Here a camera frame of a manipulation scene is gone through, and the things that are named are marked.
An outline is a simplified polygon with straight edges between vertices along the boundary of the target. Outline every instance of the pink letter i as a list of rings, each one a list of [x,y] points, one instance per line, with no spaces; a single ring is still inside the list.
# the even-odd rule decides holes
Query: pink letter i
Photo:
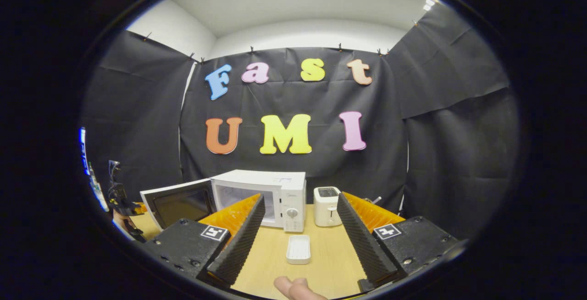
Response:
[[[344,122],[344,133],[346,133],[346,143],[342,145],[344,151],[358,151],[367,147],[367,143],[361,139],[361,129],[359,128],[361,113],[349,111],[342,112],[338,116]]]

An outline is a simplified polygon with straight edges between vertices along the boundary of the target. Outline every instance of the soap dish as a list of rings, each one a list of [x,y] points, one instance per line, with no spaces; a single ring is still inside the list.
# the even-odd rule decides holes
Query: soap dish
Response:
[[[288,242],[288,251],[285,256],[287,257],[289,264],[308,264],[310,262],[310,236],[290,236]]]

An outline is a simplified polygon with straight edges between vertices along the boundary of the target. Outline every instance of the white microwave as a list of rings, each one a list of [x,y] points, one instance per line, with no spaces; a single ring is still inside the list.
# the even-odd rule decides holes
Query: white microwave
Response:
[[[304,231],[305,172],[233,170],[199,181],[140,193],[149,214],[161,230],[180,218],[201,219],[261,193],[266,208],[261,225],[283,228],[291,233]]]

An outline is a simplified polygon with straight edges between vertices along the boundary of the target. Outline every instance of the table surface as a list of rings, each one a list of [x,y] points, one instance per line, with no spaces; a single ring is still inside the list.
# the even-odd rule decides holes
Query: table surface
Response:
[[[306,277],[310,288],[329,299],[360,292],[358,280],[366,278],[343,225],[318,227],[314,205],[306,205],[303,233],[286,233],[280,228],[260,227],[233,289],[264,298],[287,300],[273,286],[278,276],[293,280]],[[147,240],[160,231],[149,214],[131,218]],[[288,264],[285,252],[292,235],[310,236],[310,263]]]

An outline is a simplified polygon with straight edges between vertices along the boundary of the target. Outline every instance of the black fabric curtain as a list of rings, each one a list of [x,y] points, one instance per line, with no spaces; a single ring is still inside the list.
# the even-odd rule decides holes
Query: black fabric curtain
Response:
[[[439,4],[387,60],[409,142],[405,213],[471,237],[503,199],[517,154],[507,75],[474,28]]]
[[[320,58],[325,78],[306,82],[300,78],[302,61]],[[361,85],[354,80],[348,62],[361,59],[370,69],[373,82]],[[270,66],[266,83],[246,83],[241,74],[253,62]],[[228,91],[211,100],[205,77],[229,64]],[[339,114],[361,112],[361,137],[367,146],[344,151],[344,125]],[[312,152],[289,151],[262,154],[265,126],[263,116],[279,116],[287,127],[296,114],[308,114],[308,139]],[[220,143],[228,140],[227,118],[240,117],[238,145],[230,154],[214,154],[206,147],[206,120],[220,118]],[[376,198],[382,206],[397,212],[405,183],[407,141],[398,108],[392,72],[376,53],[338,51],[325,48],[273,49],[242,53],[210,60],[196,66],[181,120],[184,181],[211,177],[234,169],[260,171],[305,171],[309,202],[314,187],[335,186],[341,191]]]
[[[88,161],[105,194],[108,160],[121,163],[130,200],[182,182],[178,127],[192,65],[184,54],[131,32],[113,41],[94,71],[81,118]]]

